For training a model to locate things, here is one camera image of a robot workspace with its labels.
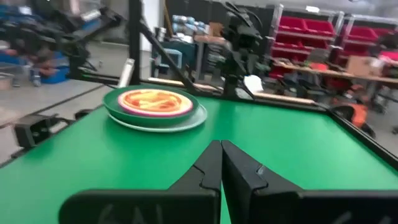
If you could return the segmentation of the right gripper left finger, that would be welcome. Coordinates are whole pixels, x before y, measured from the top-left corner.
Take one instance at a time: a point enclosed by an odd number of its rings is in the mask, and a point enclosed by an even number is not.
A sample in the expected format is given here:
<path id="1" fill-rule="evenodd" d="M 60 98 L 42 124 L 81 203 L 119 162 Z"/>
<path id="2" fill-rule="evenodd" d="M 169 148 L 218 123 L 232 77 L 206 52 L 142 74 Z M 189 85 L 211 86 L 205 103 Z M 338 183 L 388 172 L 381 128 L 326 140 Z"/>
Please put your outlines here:
<path id="1" fill-rule="evenodd" d="M 64 201 L 59 224 L 219 224 L 222 144 L 212 141 L 167 190 L 84 190 Z"/>

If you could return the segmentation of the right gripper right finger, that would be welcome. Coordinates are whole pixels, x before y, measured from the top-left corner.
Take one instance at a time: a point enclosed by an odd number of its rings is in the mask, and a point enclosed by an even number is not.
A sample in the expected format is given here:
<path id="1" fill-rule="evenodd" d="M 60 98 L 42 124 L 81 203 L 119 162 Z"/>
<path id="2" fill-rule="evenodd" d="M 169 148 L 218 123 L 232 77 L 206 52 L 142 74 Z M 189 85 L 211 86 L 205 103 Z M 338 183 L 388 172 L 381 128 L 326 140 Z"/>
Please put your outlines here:
<path id="1" fill-rule="evenodd" d="M 232 142 L 221 145 L 232 224 L 398 224 L 398 190 L 305 190 Z"/>

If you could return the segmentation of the large pale mint plate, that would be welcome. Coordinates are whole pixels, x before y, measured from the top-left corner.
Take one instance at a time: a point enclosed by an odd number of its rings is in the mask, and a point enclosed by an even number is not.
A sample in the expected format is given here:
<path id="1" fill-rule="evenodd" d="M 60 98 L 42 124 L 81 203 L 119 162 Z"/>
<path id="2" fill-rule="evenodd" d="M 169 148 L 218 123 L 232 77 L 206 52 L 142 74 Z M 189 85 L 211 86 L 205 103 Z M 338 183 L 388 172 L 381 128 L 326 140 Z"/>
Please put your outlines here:
<path id="1" fill-rule="evenodd" d="M 187 120 L 182 121 L 181 123 L 178 123 L 178 124 L 168 125 L 168 126 L 161 127 L 161 128 L 150 128 L 150 127 L 143 127 L 143 126 L 128 124 L 124 121 L 121 121 L 121 120 L 115 118 L 110 113 L 108 114 L 108 116 L 116 123 L 118 123 L 122 126 L 125 126 L 127 128 L 135 129 L 138 131 L 144 131 L 144 132 L 150 132 L 150 133 L 176 133 L 176 132 L 181 132 L 181 131 L 187 131 L 189 129 L 193 129 L 193 128 L 203 124 L 208 117 L 208 112 L 203 105 L 200 105 L 199 109 L 197 109 L 196 112 L 194 112 L 194 114 Z"/>

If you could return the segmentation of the white paper sheet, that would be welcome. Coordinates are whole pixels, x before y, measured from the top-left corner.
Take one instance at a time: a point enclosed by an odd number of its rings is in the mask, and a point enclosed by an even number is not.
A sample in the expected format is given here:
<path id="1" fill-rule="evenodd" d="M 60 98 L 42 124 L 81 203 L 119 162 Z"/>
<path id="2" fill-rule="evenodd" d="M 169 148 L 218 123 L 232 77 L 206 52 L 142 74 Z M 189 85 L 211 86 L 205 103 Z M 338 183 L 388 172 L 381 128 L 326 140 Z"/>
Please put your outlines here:
<path id="1" fill-rule="evenodd" d="M 244 84 L 251 93 L 263 91 L 262 79 L 256 75 L 248 75 L 244 77 Z"/>

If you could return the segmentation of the orange vacuum cleaner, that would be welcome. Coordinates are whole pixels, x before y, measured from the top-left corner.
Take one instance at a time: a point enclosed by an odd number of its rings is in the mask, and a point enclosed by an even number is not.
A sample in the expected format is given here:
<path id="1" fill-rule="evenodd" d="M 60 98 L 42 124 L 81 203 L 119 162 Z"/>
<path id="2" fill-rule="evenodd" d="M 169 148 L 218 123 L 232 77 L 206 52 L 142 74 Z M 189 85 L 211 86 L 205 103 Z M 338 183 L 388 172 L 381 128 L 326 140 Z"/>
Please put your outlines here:
<path id="1" fill-rule="evenodd" d="M 362 128 L 363 124 L 366 122 L 366 118 L 368 115 L 368 107 L 366 105 L 361 105 L 361 104 L 352 104 L 351 107 L 354 110 L 351 122 L 357 128 Z"/>

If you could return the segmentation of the white bar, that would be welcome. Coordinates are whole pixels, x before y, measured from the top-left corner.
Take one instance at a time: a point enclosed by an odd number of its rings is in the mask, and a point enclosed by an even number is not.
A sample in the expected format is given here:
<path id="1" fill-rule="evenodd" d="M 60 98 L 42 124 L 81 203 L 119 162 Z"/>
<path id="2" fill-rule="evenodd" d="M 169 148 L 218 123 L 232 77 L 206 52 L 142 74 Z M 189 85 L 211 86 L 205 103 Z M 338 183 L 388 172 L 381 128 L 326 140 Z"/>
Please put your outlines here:
<path id="1" fill-rule="evenodd" d="M 118 88 L 127 87 L 131 81 L 131 77 L 134 71 L 135 60 L 127 58 L 124 64 L 121 76 L 119 77 Z"/>

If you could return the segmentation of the black clamp box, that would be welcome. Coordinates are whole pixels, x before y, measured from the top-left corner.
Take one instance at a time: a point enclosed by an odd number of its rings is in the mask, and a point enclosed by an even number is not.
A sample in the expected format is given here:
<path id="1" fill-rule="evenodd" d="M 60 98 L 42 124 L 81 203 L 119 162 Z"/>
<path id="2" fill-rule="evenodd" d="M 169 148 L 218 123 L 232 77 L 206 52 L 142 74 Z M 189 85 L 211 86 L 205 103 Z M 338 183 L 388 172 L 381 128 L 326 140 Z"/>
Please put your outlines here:
<path id="1" fill-rule="evenodd" d="M 32 148 L 48 139 L 51 128 L 58 123 L 58 114 L 32 114 L 22 117 L 14 123 L 14 135 L 17 145 Z"/>

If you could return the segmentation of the cardboard box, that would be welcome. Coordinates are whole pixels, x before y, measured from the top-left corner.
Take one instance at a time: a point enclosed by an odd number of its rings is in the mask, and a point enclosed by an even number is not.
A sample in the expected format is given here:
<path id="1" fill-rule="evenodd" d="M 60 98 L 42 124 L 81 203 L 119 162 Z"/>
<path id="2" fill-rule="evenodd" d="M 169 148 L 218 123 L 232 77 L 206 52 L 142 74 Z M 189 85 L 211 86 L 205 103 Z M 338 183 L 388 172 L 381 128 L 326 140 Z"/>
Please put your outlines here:
<path id="1" fill-rule="evenodd" d="M 381 77 L 385 61 L 367 56 L 352 55 L 348 58 L 346 71 L 357 77 Z"/>

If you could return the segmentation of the red bin shelf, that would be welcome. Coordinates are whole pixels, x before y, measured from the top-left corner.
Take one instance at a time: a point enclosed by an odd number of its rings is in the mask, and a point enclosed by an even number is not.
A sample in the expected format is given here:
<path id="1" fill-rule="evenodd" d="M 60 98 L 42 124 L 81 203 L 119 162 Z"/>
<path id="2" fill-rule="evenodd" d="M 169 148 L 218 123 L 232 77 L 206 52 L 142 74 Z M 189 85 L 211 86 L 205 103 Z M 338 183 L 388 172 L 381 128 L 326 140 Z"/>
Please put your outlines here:
<path id="1" fill-rule="evenodd" d="M 267 49 L 271 57 L 302 61 L 313 49 L 331 53 L 331 61 L 345 63 L 365 56 L 379 37 L 398 29 L 398 19 L 343 11 L 274 7 Z"/>

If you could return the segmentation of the blue bin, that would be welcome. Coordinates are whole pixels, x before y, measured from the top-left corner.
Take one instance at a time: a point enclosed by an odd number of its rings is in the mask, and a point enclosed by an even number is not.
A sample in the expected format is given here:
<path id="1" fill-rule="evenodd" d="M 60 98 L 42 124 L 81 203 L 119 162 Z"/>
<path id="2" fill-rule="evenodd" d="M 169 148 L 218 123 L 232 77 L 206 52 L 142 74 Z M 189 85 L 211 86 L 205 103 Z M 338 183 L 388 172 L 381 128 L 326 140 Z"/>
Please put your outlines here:
<path id="1" fill-rule="evenodd" d="M 40 68 L 41 82 L 44 84 L 56 84 L 67 81 L 69 73 L 69 61 L 60 52 L 54 52 Z"/>

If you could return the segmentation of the black aluminium table frame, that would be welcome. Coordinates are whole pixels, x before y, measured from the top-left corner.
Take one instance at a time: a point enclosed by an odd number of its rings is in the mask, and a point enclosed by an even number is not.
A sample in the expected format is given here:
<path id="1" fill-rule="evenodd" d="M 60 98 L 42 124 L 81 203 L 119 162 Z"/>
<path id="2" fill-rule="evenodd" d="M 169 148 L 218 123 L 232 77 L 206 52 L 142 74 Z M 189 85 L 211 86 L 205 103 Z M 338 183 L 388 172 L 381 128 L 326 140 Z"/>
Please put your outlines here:
<path id="1" fill-rule="evenodd" d="M 45 50 L 60 51 L 69 58 L 72 71 L 70 78 L 81 81 L 96 82 L 102 84 L 113 84 L 115 79 L 109 75 L 101 75 L 93 72 L 86 72 L 81 66 L 86 62 L 88 52 L 85 44 L 100 33 L 120 25 L 122 16 L 103 7 L 98 10 L 100 23 L 89 30 L 73 28 L 73 19 L 66 14 L 54 9 L 47 0 L 32 0 L 32 7 L 39 14 L 38 19 L 24 15 L 21 21 L 13 22 L 9 19 L 0 19 L 0 40 L 5 40 L 20 55 L 35 56 L 37 63 L 46 61 Z M 141 36 L 153 45 L 153 47 L 170 64 L 171 69 L 177 74 L 182 82 L 181 88 L 195 96 L 219 98 L 224 100 L 238 101 L 240 98 L 230 88 L 219 90 L 211 87 L 206 90 L 203 87 L 195 86 L 188 79 L 172 59 L 167 55 L 154 34 L 150 31 L 142 15 L 142 1 L 129 0 L 129 57 L 134 60 L 136 66 L 129 74 L 128 84 L 139 86 L 142 83 L 140 62 Z M 398 170 L 398 157 L 378 144 L 375 140 L 367 137 L 364 131 L 359 130 L 352 124 L 344 121 L 330 109 L 324 109 L 316 103 L 301 103 L 296 98 L 286 98 L 279 95 L 267 96 L 263 93 L 250 93 L 248 102 L 261 105 L 274 105 L 281 108 L 294 108 L 296 110 L 318 111 L 326 113 L 336 119 L 343 127 L 353 131 L 356 137 L 370 150 L 386 161 L 395 170 Z"/>

